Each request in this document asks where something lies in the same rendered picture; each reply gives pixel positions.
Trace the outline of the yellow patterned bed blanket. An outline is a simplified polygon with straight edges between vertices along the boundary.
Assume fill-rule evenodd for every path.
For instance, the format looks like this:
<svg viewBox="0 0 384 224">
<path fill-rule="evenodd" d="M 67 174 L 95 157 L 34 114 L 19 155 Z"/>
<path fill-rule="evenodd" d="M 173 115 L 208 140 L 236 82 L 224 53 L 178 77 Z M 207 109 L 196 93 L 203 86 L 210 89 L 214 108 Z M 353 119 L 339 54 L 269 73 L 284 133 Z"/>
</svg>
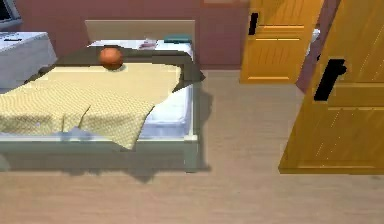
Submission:
<svg viewBox="0 0 384 224">
<path fill-rule="evenodd" d="M 0 136 L 11 139 L 68 134 L 78 128 L 124 148 L 135 145 L 155 106 L 204 79 L 183 51 L 124 49 L 110 71 L 88 48 L 56 62 L 47 73 L 0 95 Z"/>
</svg>

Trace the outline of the window with white frame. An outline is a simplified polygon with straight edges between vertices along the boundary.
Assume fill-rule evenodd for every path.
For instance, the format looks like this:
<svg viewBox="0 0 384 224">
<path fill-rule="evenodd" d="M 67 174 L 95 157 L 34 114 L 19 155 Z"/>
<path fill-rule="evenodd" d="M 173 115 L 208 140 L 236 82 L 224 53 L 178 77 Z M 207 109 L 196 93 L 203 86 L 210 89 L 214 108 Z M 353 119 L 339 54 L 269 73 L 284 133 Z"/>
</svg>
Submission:
<svg viewBox="0 0 384 224">
<path fill-rule="evenodd" d="M 5 30 L 21 23 L 22 19 L 15 0 L 0 0 L 0 30 Z"/>
</svg>

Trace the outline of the orange basketball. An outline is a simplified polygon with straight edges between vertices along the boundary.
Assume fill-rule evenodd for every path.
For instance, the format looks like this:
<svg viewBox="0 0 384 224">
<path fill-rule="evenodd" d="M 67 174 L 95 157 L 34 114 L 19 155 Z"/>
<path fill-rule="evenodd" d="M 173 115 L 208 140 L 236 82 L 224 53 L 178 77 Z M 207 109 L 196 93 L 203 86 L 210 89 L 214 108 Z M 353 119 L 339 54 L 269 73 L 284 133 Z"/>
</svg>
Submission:
<svg viewBox="0 0 384 224">
<path fill-rule="evenodd" d="M 99 62 L 108 70 L 119 69 L 123 64 L 122 53 L 117 48 L 104 48 L 100 51 Z"/>
</svg>

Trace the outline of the white bed with pale frame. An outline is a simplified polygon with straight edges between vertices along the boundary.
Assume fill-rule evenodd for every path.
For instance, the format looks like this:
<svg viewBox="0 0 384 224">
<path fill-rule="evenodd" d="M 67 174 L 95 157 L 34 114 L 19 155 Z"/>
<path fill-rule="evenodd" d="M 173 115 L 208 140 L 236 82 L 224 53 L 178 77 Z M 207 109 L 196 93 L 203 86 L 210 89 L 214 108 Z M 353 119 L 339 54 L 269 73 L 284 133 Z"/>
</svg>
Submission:
<svg viewBox="0 0 384 224">
<path fill-rule="evenodd" d="M 51 70 L 59 60 L 76 56 L 88 48 L 98 49 L 96 54 L 98 61 L 100 51 L 104 48 L 117 48 L 121 53 L 124 49 L 131 49 L 117 45 L 92 46 L 92 43 L 98 40 L 164 40 L 164 37 L 170 34 L 188 34 L 192 36 L 190 44 L 194 53 L 195 23 L 192 20 L 88 20 L 85 26 L 90 39 L 89 45 L 57 59 L 41 75 Z M 25 137 L 11 139 L 1 135 L 0 170 L 8 170 L 10 165 L 7 158 L 16 154 L 29 157 L 40 154 L 88 155 L 108 151 L 142 152 L 153 149 L 157 152 L 182 151 L 184 167 L 186 171 L 192 172 L 197 167 L 199 149 L 199 137 L 195 124 L 195 96 L 200 83 L 201 81 L 172 93 L 164 102 L 155 106 L 147 116 L 140 135 L 131 149 L 78 128 L 68 134 L 53 134 L 32 139 Z"/>
</svg>

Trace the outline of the yellow wooden room door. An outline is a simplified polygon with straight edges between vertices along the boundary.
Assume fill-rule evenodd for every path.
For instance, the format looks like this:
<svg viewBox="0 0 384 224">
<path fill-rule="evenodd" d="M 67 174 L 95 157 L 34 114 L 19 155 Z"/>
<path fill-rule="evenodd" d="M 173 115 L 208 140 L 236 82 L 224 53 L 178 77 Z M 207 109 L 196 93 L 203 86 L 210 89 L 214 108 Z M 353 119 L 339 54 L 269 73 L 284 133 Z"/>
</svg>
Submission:
<svg viewBox="0 0 384 224">
<path fill-rule="evenodd" d="M 242 84 L 293 84 L 300 74 L 324 0 L 250 0 L 249 21 L 258 13 L 256 33 L 247 35 Z"/>
<path fill-rule="evenodd" d="M 347 71 L 315 101 L 329 59 Z M 340 1 L 279 171 L 384 174 L 384 0 Z"/>
</svg>

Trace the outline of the white chest of drawers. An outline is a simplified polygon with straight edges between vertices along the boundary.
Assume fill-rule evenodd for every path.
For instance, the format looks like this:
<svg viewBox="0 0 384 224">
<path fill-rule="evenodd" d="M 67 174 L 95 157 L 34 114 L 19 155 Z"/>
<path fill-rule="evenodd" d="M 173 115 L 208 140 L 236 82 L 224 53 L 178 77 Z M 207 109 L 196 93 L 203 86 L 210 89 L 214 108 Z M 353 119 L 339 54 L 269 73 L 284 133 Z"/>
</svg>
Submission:
<svg viewBox="0 0 384 224">
<path fill-rule="evenodd" d="M 3 39 L 23 39 L 4 42 Z M 16 88 L 57 60 L 47 32 L 0 32 L 0 89 Z"/>
</svg>

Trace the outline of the teal book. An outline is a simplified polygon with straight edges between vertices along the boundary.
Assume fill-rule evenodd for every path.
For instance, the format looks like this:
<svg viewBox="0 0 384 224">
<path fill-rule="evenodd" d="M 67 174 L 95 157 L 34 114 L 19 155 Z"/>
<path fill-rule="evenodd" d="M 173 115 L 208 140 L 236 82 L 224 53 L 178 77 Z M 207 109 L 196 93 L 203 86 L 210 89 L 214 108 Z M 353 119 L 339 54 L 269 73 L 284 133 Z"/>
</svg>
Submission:
<svg viewBox="0 0 384 224">
<path fill-rule="evenodd" d="M 164 42 L 173 44 L 191 43 L 192 36 L 188 34 L 170 34 L 164 37 Z"/>
</svg>

